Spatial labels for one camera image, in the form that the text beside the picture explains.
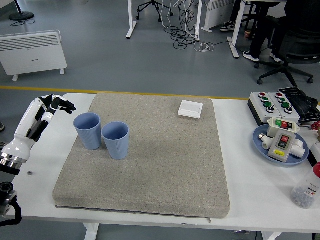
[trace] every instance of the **gray floor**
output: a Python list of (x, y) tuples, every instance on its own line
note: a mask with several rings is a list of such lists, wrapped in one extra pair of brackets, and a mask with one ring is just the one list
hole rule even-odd
[[(143, 2), (133, 1), (133, 9)], [(193, 45), (184, 50), (174, 49), (174, 41), (164, 32), (156, 10), (151, 7), (140, 15), (132, 38), (126, 39), (129, 30), (126, 0), (20, 0), (19, 3), (23, 11), (35, 14), (35, 23), (10, 26), (14, 22), (8, 17), (15, 9), (11, 4), (0, 10), (0, 34), (60, 30), (68, 67), (65, 75), (60, 75), (59, 70), (29, 73), (13, 82), (12, 76), (0, 66), (0, 121), (6, 127), (0, 133), (2, 142), (13, 139), (33, 99), (52, 93), (108, 91), (247, 99), (250, 92), (276, 92), (279, 88), (291, 87), (283, 74), (257, 85), (259, 76), (270, 68), (255, 69), (252, 62), (241, 56), (234, 59), (228, 43), (216, 45), (213, 52), (207, 53), (196, 52)], [(173, 13), (171, 24), (179, 27), (178, 9), (173, 9)], [(205, 14), (204, 9), (201, 27)], [(164, 24), (168, 26), (169, 22), (166, 20)], [(231, 34), (221, 33), (219, 29), (214, 29), (213, 33), (200, 31), (200, 40), (205, 43), (224, 42), (227, 36)], [(249, 49), (250, 43), (244, 38), (242, 28), (237, 43), (240, 55), (241, 51)], [(269, 54), (267, 49), (260, 58), (270, 60)], [(308, 84), (305, 77), (294, 77), (302, 91), (318, 99), (319, 64), (296, 67), (314, 74), (313, 84)], [(0, 172), (0, 183), (12, 179), (11, 175)], [(84, 239), (85, 232), (79, 223), (29, 220), (0, 229), (2, 240), (75, 240)], [(224, 230), (101, 225), (97, 239), (254, 240), (255, 237), (255, 232), (235, 235)], [(279, 240), (289, 239), (309, 240), (311, 234), (283, 233), (279, 237)]]

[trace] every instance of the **yellow floor line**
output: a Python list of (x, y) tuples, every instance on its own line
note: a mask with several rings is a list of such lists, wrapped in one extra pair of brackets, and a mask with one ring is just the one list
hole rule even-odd
[(21, 91), (38, 91), (38, 92), (63, 92), (63, 93), (77, 93), (77, 94), (101, 94), (101, 93), (107, 93), (107, 94), (134, 94), (134, 95), (172, 96), (172, 97), (185, 97), (185, 98), (248, 100), (248, 98), (241, 98), (241, 97), (177, 95), (177, 94), (138, 93), (138, 92), (119, 92), (119, 91), (98, 91), (98, 90), (60, 89), (60, 88), (22, 87), (22, 86), (0, 86), (0, 90), (21, 90)]

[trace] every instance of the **plastic bottle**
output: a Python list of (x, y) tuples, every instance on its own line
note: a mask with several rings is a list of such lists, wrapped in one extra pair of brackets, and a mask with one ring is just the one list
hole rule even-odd
[(320, 162), (292, 190), (291, 200), (300, 208), (309, 209), (320, 197)]

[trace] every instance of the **red cap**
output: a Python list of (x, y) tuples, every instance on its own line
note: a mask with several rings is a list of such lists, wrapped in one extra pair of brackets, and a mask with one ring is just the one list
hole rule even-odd
[(320, 178), (320, 162), (313, 167), (313, 172), (318, 178)]

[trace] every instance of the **yellow sticker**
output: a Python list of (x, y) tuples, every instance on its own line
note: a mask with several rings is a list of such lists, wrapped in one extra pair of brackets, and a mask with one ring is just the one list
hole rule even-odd
[(285, 152), (284, 151), (279, 151), (279, 150), (274, 150), (273, 153), (277, 154), (277, 155), (280, 155), (282, 157), (285, 156)]

